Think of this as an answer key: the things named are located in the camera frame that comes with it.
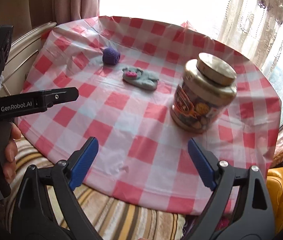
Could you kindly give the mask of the purple knit hat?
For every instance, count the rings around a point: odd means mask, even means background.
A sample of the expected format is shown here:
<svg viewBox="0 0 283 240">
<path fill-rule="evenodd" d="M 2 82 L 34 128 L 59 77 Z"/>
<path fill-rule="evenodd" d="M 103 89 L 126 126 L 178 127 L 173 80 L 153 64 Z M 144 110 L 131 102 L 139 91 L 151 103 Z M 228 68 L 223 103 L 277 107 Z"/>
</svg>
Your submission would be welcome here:
<svg viewBox="0 0 283 240">
<path fill-rule="evenodd" d="M 120 60 L 120 52 L 112 47 L 107 47 L 103 50 L 102 61 L 104 64 L 116 65 Z"/>
</svg>

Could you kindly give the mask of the grey pig plush sock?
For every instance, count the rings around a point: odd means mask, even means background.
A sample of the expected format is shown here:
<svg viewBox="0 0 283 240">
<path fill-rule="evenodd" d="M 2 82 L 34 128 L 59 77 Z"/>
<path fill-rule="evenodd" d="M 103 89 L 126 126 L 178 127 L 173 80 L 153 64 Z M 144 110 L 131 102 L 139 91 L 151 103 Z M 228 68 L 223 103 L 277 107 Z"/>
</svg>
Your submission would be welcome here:
<svg viewBox="0 0 283 240">
<path fill-rule="evenodd" d="M 154 91 L 157 89 L 159 76 L 155 72 L 139 67 L 124 67 L 122 79 L 140 89 Z"/>
</svg>

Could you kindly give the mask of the red white checkered tablecloth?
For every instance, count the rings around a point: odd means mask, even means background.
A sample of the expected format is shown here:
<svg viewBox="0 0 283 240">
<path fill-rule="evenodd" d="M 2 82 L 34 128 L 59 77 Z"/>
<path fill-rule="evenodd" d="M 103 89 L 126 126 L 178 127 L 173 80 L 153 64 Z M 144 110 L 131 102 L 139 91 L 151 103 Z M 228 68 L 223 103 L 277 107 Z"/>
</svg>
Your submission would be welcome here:
<svg viewBox="0 0 283 240">
<path fill-rule="evenodd" d="M 114 66 L 102 61 L 107 47 L 121 54 Z M 52 29 L 24 91 L 76 87 L 79 96 L 18 118 L 19 129 L 53 163 L 96 137 L 99 152 L 85 179 L 88 186 L 143 207 L 198 215 L 211 192 L 188 155 L 192 135 L 176 125 L 169 109 L 185 63 L 200 52 L 234 67 L 238 92 L 198 140 L 219 159 L 241 168 L 256 165 L 266 174 L 280 123 L 277 93 L 239 52 L 173 24 L 101 16 Z M 155 72 L 157 89 L 125 82 L 124 67 Z"/>
</svg>

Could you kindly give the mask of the gold lidded snack jar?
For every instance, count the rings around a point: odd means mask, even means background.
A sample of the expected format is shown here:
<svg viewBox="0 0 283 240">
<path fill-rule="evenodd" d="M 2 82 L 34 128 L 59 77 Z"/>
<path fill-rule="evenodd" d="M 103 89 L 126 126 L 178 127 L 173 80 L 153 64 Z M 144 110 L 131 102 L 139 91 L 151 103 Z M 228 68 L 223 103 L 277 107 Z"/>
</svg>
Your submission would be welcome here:
<svg viewBox="0 0 283 240">
<path fill-rule="evenodd" d="M 175 123 L 193 133 L 206 131 L 235 99 L 236 78 L 233 67 L 212 54 L 189 60 L 170 108 Z"/>
</svg>

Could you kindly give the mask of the lace sheer curtain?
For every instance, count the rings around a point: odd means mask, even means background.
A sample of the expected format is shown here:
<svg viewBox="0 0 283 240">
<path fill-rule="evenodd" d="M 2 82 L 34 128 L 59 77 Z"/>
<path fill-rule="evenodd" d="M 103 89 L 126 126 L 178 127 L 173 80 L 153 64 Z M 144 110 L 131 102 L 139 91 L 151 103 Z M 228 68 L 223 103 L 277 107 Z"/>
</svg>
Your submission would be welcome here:
<svg viewBox="0 0 283 240">
<path fill-rule="evenodd" d="M 261 68 L 283 25 L 283 0 L 228 0 L 218 40 Z"/>
</svg>

